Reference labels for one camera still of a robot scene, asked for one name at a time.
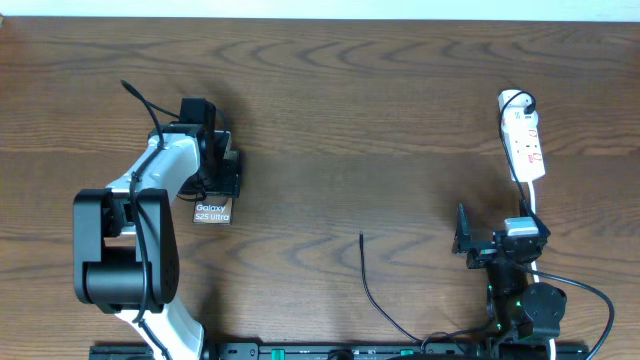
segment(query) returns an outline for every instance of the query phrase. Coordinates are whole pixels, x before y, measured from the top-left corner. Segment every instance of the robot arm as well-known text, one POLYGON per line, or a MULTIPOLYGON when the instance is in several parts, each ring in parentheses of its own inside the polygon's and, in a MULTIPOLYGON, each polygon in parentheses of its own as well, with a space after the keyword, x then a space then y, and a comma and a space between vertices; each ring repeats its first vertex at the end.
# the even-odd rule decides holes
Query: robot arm
POLYGON ((157 130, 148 148, 122 177, 105 189, 82 190, 74 200, 74 287, 83 303, 95 304, 131 324, 155 360, 208 356, 205 331, 176 296, 179 261, 170 206, 178 194, 237 197, 237 151, 231 135, 215 131, 215 106, 205 99, 182 101, 179 121, 157 130), (148 164, 135 185, 140 228, 133 221, 132 173, 148 164), (145 281, 139 238, 135 247, 106 246, 105 238, 144 233, 149 297, 136 322, 145 281))

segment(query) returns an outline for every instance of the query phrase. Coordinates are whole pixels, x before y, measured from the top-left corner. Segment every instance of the wooden table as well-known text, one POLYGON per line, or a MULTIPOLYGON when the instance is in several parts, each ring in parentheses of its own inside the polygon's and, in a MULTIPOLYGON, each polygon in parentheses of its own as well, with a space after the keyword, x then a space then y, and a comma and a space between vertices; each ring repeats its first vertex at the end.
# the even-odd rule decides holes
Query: wooden table
MULTIPOLYGON (((0 359, 86 359, 139 342, 72 288, 71 204, 119 177, 152 129, 120 86, 224 109, 243 152, 231 227, 176 202, 179 294, 216 339, 406 339, 485 321, 486 275, 450 253, 455 210, 499 229, 517 190, 496 96, 538 98, 542 270, 615 302, 599 359, 640 356, 640 26, 596 23, 9 18, 0 30, 0 359)), ((561 340, 607 309, 569 296, 561 340)))

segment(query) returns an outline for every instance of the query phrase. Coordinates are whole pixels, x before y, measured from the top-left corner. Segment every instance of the black wire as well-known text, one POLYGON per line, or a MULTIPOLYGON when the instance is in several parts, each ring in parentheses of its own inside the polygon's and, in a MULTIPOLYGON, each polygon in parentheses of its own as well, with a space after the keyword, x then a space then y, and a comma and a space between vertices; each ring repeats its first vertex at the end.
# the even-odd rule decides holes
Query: black wire
POLYGON ((153 109, 151 109, 151 105, 149 104, 149 102, 142 96, 142 94, 140 94, 140 92, 136 88, 133 87, 133 85, 129 84, 125 80, 120 80, 120 83, 122 84, 122 87, 124 87, 125 90, 129 92, 129 94, 133 95, 138 100, 142 101, 144 106, 147 108, 147 111, 149 111, 149 115, 151 115, 151 119, 153 120, 153 124, 156 126, 158 137, 160 138, 160 141, 158 142, 158 147, 163 147, 164 135, 162 134, 162 128, 160 127, 158 118, 156 117, 156 114, 153 112, 153 109))
POLYGON ((178 199, 180 199, 180 200, 182 200, 182 201, 186 201, 186 202, 198 202, 198 201, 204 201, 204 200, 207 198, 207 194, 204 194, 203 196, 200 196, 200 197, 196 196, 196 197, 194 197, 194 198, 192 198, 192 199, 183 198, 183 197, 182 197, 182 196, 180 196, 180 195, 176 195, 176 197, 177 197, 178 199))
POLYGON ((398 325, 395 321, 393 321, 393 319, 389 315, 387 315, 387 313, 384 312, 384 310, 382 310, 382 308, 376 303, 376 301, 373 300, 373 296, 371 296, 371 292, 369 291, 369 286, 367 285, 367 272, 364 267, 364 234, 362 232, 360 232, 360 264, 362 266, 361 267, 362 285, 364 286, 364 292, 367 294, 369 301, 371 301, 371 305, 373 305, 373 307, 376 308, 378 312, 380 312, 380 314, 391 323, 391 325, 395 326, 395 328, 398 329, 398 331, 404 334, 404 336, 408 337, 413 342, 419 342, 420 339, 409 334, 405 329, 403 329, 400 325, 398 325))
POLYGON ((609 307, 609 319, 607 320, 607 325, 604 328, 604 331, 602 332, 602 335, 600 336, 600 339, 598 339, 598 342, 593 346, 593 348, 591 348, 591 351, 589 352, 589 354, 587 355, 587 357, 584 360, 591 360, 596 353, 600 350, 600 348, 602 347, 602 344, 604 344, 605 340, 607 340, 607 337, 609 336, 609 333, 611 332, 611 329, 613 328, 613 320, 615 318, 615 308, 613 307, 613 303, 611 302, 611 299, 609 299, 609 297, 607 295, 605 295, 602 291, 591 287, 587 284, 581 283, 579 281, 576 280, 571 280, 571 279, 567 279, 558 275, 553 275, 553 274, 548 274, 548 273, 544 273, 541 271, 535 271, 535 270, 531 270, 526 266, 522 266, 520 264, 516 264, 513 261, 509 261, 509 263, 511 264, 511 266, 515 267, 516 269, 520 270, 520 271, 524 271, 527 272, 531 275, 538 275, 540 277, 544 277, 547 279, 551 279, 551 280, 555 280, 555 281, 560 281, 563 282, 565 284, 569 284, 569 285, 573 285, 576 287, 579 287, 583 290, 587 290, 590 291, 596 295, 598 295, 602 300, 604 300, 605 303, 607 303, 607 306, 609 307))
POLYGON ((138 314, 133 319, 132 323, 138 324, 151 342, 153 342, 161 351, 162 356, 166 360, 171 360, 171 355, 169 355, 169 351, 164 345, 160 342, 160 340, 153 334, 149 326, 145 323, 143 316, 147 310, 147 302, 149 301, 150 296, 150 287, 151 283, 149 281, 149 254, 147 253, 147 243, 144 238, 144 231, 142 230, 142 222, 140 221, 140 212, 138 209, 138 195, 136 193, 136 185, 140 182, 141 175, 146 170, 147 166, 153 161, 153 159, 164 149, 164 134, 162 133, 162 127, 158 122, 158 118, 156 118, 155 113, 152 110, 152 106, 150 103, 140 94, 136 88, 134 88, 128 82, 121 80, 122 86, 134 97, 138 100, 142 101, 144 106, 149 111, 151 115, 151 119, 153 119, 153 123, 156 127, 156 131, 158 132, 158 144, 153 152, 138 166, 138 168, 131 172, 131 182, 129 184, 129 203, 131 205, 131 214, 133 215, 134 226, 136 228, 136 237, 138 239, 137 244, 140 250, 140 261, 142 263, 142 300, 140 301, 140 308, 138 309, 138 314))
POLYGON ((176 114, 172 113, 171 111, 165 110, 165 109, 163 109, 163 108, 161 108, 161 107, 157 106, 156 104, 154 104, 154 103, 151 103, 151 102, 147 101, 147 100, 142 96, 142 94, 140 94, 140 93, 138 92, 138 90, 136 90, 133 86, 131 86, 131 84, 129 84, 129 83, 128 83, 128 82, 126 82, 125 80, 121 80, 121 82, 122 82, 122 86, 124 86, 124 88, 125 88, 125 89, 127 89, 127 91, 128 91, 131 95, 135 96, 135 97, 136 97, 136 99, 138 99, 138 100, 142 101, 143 103, 148 104, 150 107, 152 107, 152 108, 154 108, 154 109, 156 109, 156 110, 160 111, 161 113, 167 114, 167 115, 172 116, 172 117, 174 117, 174 118, 176 118, 176 119, 180 119, 180 116, 178 116, 178 115, 176 115, 176 114))
POLYGON ((142 320, 140 321, 140 327, 142 328, 142 330, 144 331, 145 334, 147 334, 147 337, 149 338, 149 340, 151 340, 151 342, 158 347, 158 349, 160 349, 160 352, 162 353, 162 357, 165 360, 171 360, 171 354, 169 354, 169 350, 162 345, 162 343, 160 342, 160 339, 158 339, 155 334, 151 331, 151 328, 149 328, 149 325, 147 325, 147 323, 142 320))
POLYGON ((522 201, 524 202, 524 205, 529 208, 529 205, 527 204, 527 198, 524 195, 524 189, 522 188, 522 185, 520 184, 520 180, 518 180, 518 175, 516 175, 516 170, 513 167, 513 163, 511 161, 511 157, 509 156, 509 150, 507 149, 507 144, 505 144, 504 142, 504 134, 502 133, 502 118, 504 117, 504 111, 507 108, 507 106, 509 104, 511 104, 511 102, 513 100, 515 100, 515 98, 517 98, 518 96, 525 94, 525 95, 529 95, 529 97, 531 97, 531 105, 534 109, 535 109, 535 104, 536 104, 536 98, 533 97, 533 95, 531 95, 530 93, 526 92, 526 91, 519 91, 518 93, 516 93, 515 95, 513 95, 511 97, 511 99, 507 100, 507 102, 504 103, 504 105, 502 106, 502 109, 500 110, 500 118, 498 119, 498 134, 500 135, 500 141, 502 142, 502 147, 504 148, 504 152, 507 155, 507 163, 509 163, 509 169, 511 169, 511 174, 513 174, 513 179, 515 180, 516 184, 518 185, 518 190, 520 190, 520 196, 522 197, 522 201))
POLYGON ((178 115, 176 115, 176 114, 172 113, 171 111, 165 110, 165 109, 161 108, 160 106, 157 106, 157 105, 155 105, 155 104, 153 104, 153 103, 149 103, 149 106, 151 106, 152 108, 154 108, 154 109, 156 109, 156 110, 160 111, 161 113, 167 114, 167 115, 169 115, 169 116, 171 116, 171 117, 174 117, 174 118, 176 118, 176 119, 180 119, 180 116, 178 116, 178 115))
POLYGON ((468 335, 468 334, 475 334, 475 333, 485 332, 491 326, 492 323, 493 323, 493 318, 489 318, 489 321, 485 325, 477 327, 477 328, 471 328, 471 329, 467 329, 467 330, 459 330, 459 331, 455 331, 455 332, 452 332, 452 333, 446 333, 444 331, 434 332, 433 334, 429 335, 426 339, 424 339, 424 341, 420 345, 420 352, 424 354, 425 346, 427 346, 427 344, 429 344, 431 342, 431 338, 433 336, 435 336, 435 335, 445 335, 440 340, 451 339, 458 346, 458 349, 460 349, 460 351, 462 351, 464 353, 464 350, 460 347, 460 344, 458 344, 455 341, 455 337, 461 336, 461 335, 468 335))

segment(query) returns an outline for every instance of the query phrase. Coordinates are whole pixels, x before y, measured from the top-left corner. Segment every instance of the white wall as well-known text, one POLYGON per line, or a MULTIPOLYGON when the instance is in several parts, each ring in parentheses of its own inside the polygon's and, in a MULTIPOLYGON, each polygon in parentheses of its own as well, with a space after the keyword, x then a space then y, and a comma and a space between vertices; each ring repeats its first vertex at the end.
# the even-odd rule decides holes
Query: white wall
POLYGON ((5 16, 640 21, 640 0, 1 0, 5 16))

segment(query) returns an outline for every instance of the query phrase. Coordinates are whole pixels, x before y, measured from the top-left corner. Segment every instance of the white power strip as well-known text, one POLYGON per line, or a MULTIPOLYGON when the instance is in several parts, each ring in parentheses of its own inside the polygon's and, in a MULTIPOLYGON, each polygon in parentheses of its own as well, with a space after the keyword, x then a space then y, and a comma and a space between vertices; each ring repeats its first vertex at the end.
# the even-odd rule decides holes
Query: white power strip
MULTIPOLYGON (((498 96, 500 110, 520 90, 505 90, 498 96)), ((542 148, 538 137, 538 112, 525 114, 524 109, 533 99, 520 94, 507 105, 501 119, 501 128, 509 157, 520 182, 531 182, 545 174, 542 148)))

